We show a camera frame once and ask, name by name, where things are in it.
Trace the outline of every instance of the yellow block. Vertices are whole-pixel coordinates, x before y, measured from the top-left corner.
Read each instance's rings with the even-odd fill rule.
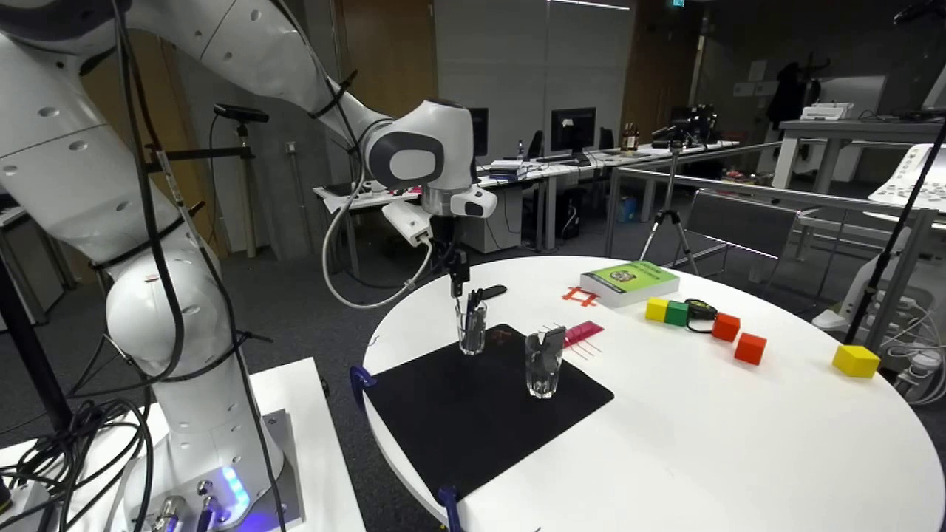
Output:
[[[645,319],[646,319],[646,323],[665,323],[667,306],[670,306],[670,301],[665,301],[665,298],[646,298]]]
[[[881,366],[881,357],[871,354],[866,347],[838,347],[834,352],[834,366],[850,378],[871,378]]]

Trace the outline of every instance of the black mat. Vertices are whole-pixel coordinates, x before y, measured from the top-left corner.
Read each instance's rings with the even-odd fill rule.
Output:
[[[497,325],[482,354],[444,347],[377,374],[365,393],[427,490],[461,499],[614,396],[563,362],[559,393],[541,402],[522,371],[522,334]]]

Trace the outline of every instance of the colored block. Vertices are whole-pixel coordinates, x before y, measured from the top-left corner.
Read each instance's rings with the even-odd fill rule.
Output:
[[[761,352],[764,352],[764,337],[742,334],[732,357],[758,366]]]
[[[716,313],[716,319],[711,319],[711,337],[716,340],[732,344],[739,329],[742,329],[742,323],[735,316],[729,316],[729,313]]]
[[[847,378],[871,378],[881,366],[881,357],[866,347],[838,347],[834,352],[834,366]]]
[[[645,319],[665,323],[667,319],[667,301],[665,298],[646,298]]]
[[[670,301],[665,323],[685,329],[685,325],[689,325],[689,309],[685,309],[685,301]]]

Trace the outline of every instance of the tripod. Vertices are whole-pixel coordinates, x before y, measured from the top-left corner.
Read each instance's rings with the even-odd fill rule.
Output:
[[[683,143],[685,143],[685,139],[679,139],[677,134],[670,134],[670,176],[667,176],[667,189],[665,189],[665,195],[662,195],[662,210],[654,216],[654,226],[651,226],[651,233],[646,233],[646,239],[645,239],[645,248],[642,248],[639,260],[646,258],[655,230],[658,230],[665,223],[670,223],[674,230],[677,230],[677,244],[679,244],[679,248],[683,248],[683,258],[689,260],[689,270],[698,272],[698,264],[690,260],[685,233],[683,233],[683,229],[679,229],[679,213],[674,210],[677,154],[679,154]]]

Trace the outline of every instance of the green block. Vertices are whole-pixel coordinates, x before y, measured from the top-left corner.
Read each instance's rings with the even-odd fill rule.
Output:
[[[670,301],[665,323],[685,329],[685,325],[689,325],[689,309],[685,309],[685,301]]]

